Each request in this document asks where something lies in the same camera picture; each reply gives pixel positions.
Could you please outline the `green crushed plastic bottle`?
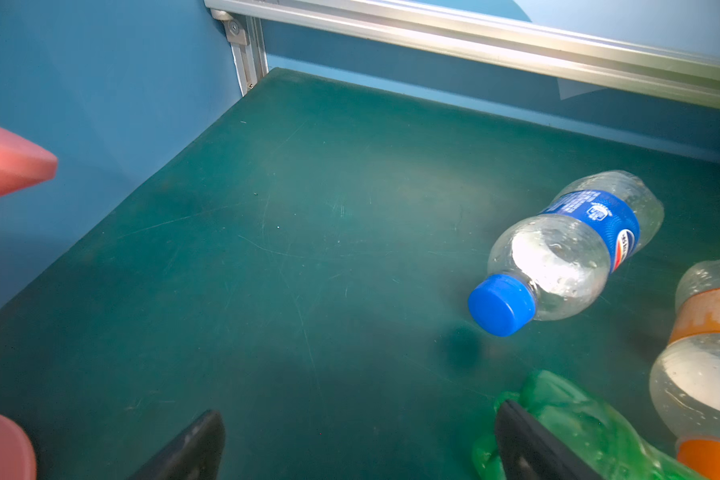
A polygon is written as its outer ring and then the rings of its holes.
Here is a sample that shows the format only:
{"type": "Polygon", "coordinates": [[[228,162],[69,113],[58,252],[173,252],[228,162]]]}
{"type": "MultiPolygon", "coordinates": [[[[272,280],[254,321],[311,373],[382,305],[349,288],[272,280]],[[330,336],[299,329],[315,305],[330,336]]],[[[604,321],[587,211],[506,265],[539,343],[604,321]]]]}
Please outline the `green crushed plastic bottle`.
{"type": "MultiPolygon", "coordinates": [[[[531,373],[518,392],[504,392],[551,431],[601,479],[700,479],[702,476],[657,450],[607,402],[547,370],[531,373]]],[[[493,431],[479,438],[472,461],[482,479],[507,479],[493,431]]]]}

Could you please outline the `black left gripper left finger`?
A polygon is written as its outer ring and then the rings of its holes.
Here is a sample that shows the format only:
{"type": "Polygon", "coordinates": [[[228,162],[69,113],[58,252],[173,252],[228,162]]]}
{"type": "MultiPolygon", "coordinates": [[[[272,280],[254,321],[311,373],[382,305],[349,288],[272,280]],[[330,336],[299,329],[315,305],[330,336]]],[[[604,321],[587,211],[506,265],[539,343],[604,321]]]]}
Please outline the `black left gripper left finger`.
{"type": "Polygon", "coordinates": [[[130,480],[187,480],[218,477],[225,446],[221,413],[207,410],[143,464],[130,480]]]}

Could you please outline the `clear bottle orange label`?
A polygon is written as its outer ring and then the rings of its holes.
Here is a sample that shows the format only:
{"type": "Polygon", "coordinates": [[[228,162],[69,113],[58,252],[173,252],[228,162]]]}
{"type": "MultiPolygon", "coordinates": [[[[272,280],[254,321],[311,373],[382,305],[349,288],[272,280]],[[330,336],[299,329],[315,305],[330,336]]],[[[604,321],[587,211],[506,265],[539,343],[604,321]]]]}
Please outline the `clear bottle orange label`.
{"type": "Polygon", "coordinates": [[[677,460],[720,479],[720,260],[682,276],[675,307],[668,345],[651,369],[651,399],[677,439],[677,460]]]}

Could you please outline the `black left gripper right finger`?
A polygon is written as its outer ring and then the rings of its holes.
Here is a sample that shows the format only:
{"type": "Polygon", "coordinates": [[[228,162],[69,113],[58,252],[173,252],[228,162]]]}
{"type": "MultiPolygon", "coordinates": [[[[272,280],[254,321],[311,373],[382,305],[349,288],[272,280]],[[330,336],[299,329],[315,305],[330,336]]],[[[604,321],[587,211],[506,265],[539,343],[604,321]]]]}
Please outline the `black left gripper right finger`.
{"type": "Polygon", "coordinates": [[[507,479],[601,479],[514,400],[500,405],[494,434],[507,479]]]}

